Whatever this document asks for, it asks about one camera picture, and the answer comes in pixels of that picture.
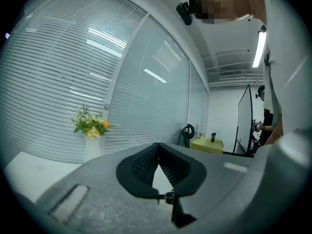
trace camera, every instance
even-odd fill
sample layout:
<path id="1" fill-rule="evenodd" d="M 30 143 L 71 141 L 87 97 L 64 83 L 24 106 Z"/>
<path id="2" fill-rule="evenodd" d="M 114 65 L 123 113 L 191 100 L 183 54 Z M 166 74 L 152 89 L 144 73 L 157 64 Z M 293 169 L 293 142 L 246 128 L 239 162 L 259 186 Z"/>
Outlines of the camera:
<path id="1" fill-rule="evenodd" d="M 190 7 L 187 2 L 179 3 L 176 7 L 176 11 L 179 13 L 186 25 L 191 25 L 193 16 L 190 13 Z"/>

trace black clothing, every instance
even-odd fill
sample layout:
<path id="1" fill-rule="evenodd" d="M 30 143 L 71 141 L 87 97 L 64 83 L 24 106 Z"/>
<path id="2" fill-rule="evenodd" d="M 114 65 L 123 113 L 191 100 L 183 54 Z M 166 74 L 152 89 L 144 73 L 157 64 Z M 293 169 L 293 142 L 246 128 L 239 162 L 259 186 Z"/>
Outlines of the black clothing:
<path id="1" fill-rule="evenodd" d="M 272 126 L 273 123 L 273 114 L 270 113 L 268 109 L 264 109 L 264 126 Z M 267 139 L 270 137 L 272 131 L 262 131 L 259 139 L 259 143 L 261 146 L 265 144 Z"/>

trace fluorescent light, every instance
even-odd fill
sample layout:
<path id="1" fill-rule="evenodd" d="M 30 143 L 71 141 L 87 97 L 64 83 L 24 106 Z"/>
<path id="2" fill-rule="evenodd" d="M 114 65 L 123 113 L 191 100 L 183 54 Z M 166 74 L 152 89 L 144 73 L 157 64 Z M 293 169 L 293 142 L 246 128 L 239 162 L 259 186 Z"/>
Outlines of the fluorescent light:
<path id="1" fill-rule="evenodd" d="M 113 50 L 111 48 L 108 48 L 108 47 L 106 47 L 106 46 L 104 46 L 102 44 L 99 44 L 99 43 L 97 43 L 95 41 L 87 39 L 87 44 L 92 45 L 92 46 L 94 46 L 96 48 L 102 49 L 102 50 L 104 50 L 104 51 L 106 51 L 106 52 L 108 52 L 108 53 L 110 53 L 110 54 L 112 54 L 114 56 L 122 57 L 121 53 L 119 53 L 119 52 L 117 52 L 117 51 L 115 51 L 115 50 Z"/>
<path id="2" fill-rule="evenodd" d="M 259 32 L 258 46 L 257 46 L 257 52 L 254 57 L 254 61 L 253 61 L 253 68 L 257 68 L 259 66 L 259 63 L 263 54 L 263 50 L 264 50 L 266 37 L 267 37 L 266 32 Z"/>
<path id="3" fill-rule="evenodd" d="M 152 71 L 148 70 L 147 68 L 144 69 L 143 71 L 146 72 L 147 74 L 155 77 L 156 79 L 160 80 L 161 82 L 166 83 L 166 81 L 163 78 L 161 78 L 158 75 L 154 74 Z"/>
<path id="4" fill-rule="evenodd" d="M 104 77 L 102 77 L 102 76 L 98 76 L 98 75 L 95 75 L 95 74 L 92 74 L 92 73 L 89 73 L 89 74 L 92 75 L 92 76 L 96 76 L 96 77 L 102 78 L 102 79 L 104 79 L 104 80 L 111 81 L 111 80 L 109 80 L 109 79 L 107 79 L 107 78 L 104 78 Z"/>
<path id="5" fill-rule="evenodd" d="M 107 34 L 105 34 L 105 33 L 102 33 L 102 32 L 100 32 L 100 31 L 98 31 L 98 30 L 95 30 L 95 29 L 93 29 L 93 28 L 89 28 L 88 32 L 90 32 L 90 33 L 92 33 L 92 34 L 95 34 L 95 35 L 97 35 L 97 36 L 99 36 L 99 37 L 102 37 L 102 38 L 104 38 L 104 39 L 106 39 L 106 40 L 108 40 L 108 41 L 110 41 L 110 42 L 112 42 L 112 43 L 118 45 L 119 47 L 121 47 L 121 48 L 123 48 L 123 49 L 124 49 L 125 46 L 126 46 L 126 43 L 125 43 L 124 41 L 120 41 L 120 40 L 118 40 L 118 39 L 115 38 L 115 37 L 109 36 L 109 35 L 107 35 Z"/>

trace table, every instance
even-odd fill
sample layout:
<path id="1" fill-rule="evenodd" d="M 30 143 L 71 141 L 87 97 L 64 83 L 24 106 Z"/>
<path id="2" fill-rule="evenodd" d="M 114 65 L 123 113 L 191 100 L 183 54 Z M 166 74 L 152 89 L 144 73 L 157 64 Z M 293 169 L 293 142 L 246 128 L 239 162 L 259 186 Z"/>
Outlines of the table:
<path id="1" fill-rule="evenodd" d="M 215 139 L 211 142 L 210 138 L 195 139 L 191 142 L 191 149 L 203 151 L 211 154 L 223 153 L 223 141 Z"/>

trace flower vase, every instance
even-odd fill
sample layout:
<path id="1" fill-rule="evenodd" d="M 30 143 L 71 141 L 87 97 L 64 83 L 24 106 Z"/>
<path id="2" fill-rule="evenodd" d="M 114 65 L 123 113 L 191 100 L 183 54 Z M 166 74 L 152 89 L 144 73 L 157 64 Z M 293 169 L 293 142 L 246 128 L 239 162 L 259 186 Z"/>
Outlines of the flower vase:
<path id="1" fill-rule="evenodd" d="M 84 162 L 100 157 L 102 155 L 100 147 L 101 136 L 94 137 L 94 139 L 90 139 L 88 136 L 85 136 L 84 138 L 86 140 Z"/>

